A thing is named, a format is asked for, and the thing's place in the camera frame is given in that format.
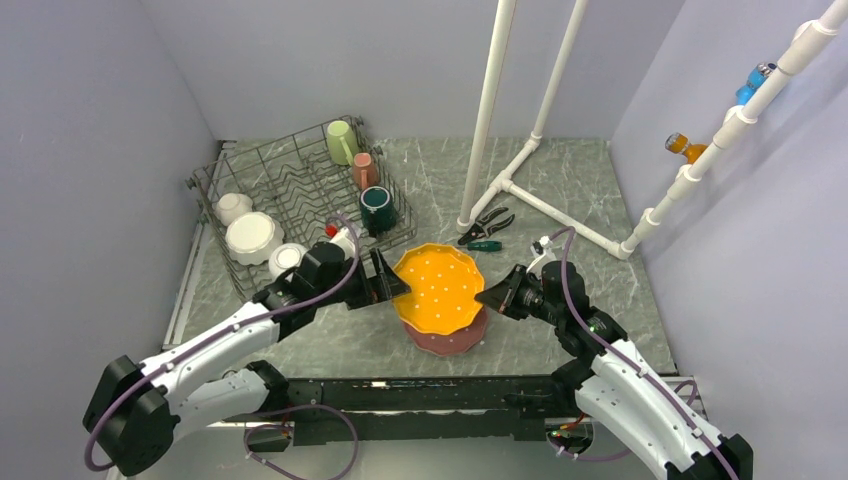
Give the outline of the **yellow polka dot plate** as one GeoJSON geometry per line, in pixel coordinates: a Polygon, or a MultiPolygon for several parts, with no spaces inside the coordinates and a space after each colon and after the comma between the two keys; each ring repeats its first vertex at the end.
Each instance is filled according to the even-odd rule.
{"type": "Polygon", "coordinates": [[[451,335],[470,326],[485,279],[474,259],[444,244],[407,250],[394,267],[411,292],[392,301],[401,321],[422,334],[451,335]]]}

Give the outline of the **dark green mug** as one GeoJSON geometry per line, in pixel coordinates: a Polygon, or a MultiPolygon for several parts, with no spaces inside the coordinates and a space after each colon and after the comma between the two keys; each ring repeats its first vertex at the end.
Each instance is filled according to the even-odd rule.
{"type": "Polygon", "coordinates": [[[375,185],[363,190],[359,208],[363,225],[372,237],[383,235],[397,225],[394,197],[385,187],[375,185]]]}

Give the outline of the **red plate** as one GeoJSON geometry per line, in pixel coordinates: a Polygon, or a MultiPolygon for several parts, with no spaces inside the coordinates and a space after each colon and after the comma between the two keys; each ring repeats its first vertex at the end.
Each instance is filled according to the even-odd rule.
{"type": "Polygon", "coordinates": [[[446,357],[463,354],[478,345],[483,340],[488,320],[488,312],[482,308],[470,325],[449,335],[420,333],[406,323],[403,324],[403,328],[417,348],[436,356],[446,357]]]}

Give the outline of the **small red-brown mug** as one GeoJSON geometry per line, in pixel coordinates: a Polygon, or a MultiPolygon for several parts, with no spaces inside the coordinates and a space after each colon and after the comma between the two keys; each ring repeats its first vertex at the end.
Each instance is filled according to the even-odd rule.
{"type": "Polygon", "coordinates": [[[353,181],[361,189],[376,186],[379,183],[379,171],[370,153],[358,153],[353,157],[353,181]]]}

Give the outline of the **grey wire dish rack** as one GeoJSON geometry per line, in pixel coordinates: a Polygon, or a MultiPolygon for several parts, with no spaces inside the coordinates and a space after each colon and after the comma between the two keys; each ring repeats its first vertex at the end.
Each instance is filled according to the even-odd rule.
{"type": "Polygon", "coordinates": [[[401,187],[390,175],[382,149],[367,138],[361,118],[345,116],[342,120],[354,129],[359,150],[374,158],[379,185],[394,197],[397,225],[378,237],[370,236],[361,220],[362,190],[353,181],[352,167],[337,165],[330,158],[327,122],[273,140],[226,142],[216,161],[194,170],[188,178],[188,187],[199,196],[201,221],[210,227],[223,266],[240,299],[248,299],[272,278],[268,260],[260,265],[244,266],[232,259],[225,242],[228,226],[223,226],[213,211],[214,203],[226,193],[249,196],[253,200],[252,212],[262,212],[277,220],[285,230],[284,243],[310,247],[328,240],[325,226],[338,224],[332,217],[337,212],[361,229],[360,244],[364,251],[373,248],[386,251],[415,236],[417,218],[401,187]]]}

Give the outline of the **floral scalloped small plate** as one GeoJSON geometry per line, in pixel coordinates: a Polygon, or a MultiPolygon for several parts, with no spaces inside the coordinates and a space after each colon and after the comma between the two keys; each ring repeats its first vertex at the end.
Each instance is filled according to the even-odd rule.
{"type": "Polygon", "coordinates": [[[244,266],[260,265],[284,243],[282,225],[262,212],[239,216],[226,229],[225,242],[233,260],[244,266]]]}

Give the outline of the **light green mug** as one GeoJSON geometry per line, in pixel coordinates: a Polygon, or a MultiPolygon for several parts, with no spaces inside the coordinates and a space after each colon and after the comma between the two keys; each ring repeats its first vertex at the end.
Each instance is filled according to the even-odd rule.
{"type": "Polygon", "coordinates": [[[335,120],[326,127],[326,143],[331,160],[341,166],[351,166],[360,152],[352,126],[344,120],[335,120]]]}

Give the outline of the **white scalloped small bowl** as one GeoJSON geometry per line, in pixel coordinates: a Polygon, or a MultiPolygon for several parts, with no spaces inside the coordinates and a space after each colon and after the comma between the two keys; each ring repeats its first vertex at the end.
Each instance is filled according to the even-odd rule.
{"type": "Polygon", "coordinates": [[[253,211],[253,200],[241,193],[226,193],[214,203],[213,211],[221,224],[227,227],[240,216],[253,211]]]}

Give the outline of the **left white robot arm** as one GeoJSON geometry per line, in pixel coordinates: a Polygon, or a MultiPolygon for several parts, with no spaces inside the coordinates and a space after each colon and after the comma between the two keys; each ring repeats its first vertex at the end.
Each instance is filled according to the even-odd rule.
{"type": "Polygon", "coordinates": [[[109,362],[82,419],[89,434],[86,467],[137,475],[178,439],[210,423],[243,413],[279,417],[288,404],[288,382],[269,363],[252,362],[228,379],[214,376],[305,327],[320,308],[343,303],[356,310],[410,293],[379,249],[369,255],[373,275],[357,251],[319,242],[297,266],[192,340],[140,362],[126,355],[109,362]]]}

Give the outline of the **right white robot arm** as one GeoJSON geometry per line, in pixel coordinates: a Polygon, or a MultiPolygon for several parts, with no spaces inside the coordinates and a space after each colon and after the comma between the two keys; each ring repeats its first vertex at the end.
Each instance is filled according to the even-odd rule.
{"type": "Polygon", "coordinates": [[[555,409],[598,421],[656,478],[752,478],[751,445],[739,434],[723,434],[680,398],[625,330],[592,305],[572,263],[555,260],[538,274],[517,265],[475,298],[509,318],[553,326],[572,357],[551,375],[555,409]]]}

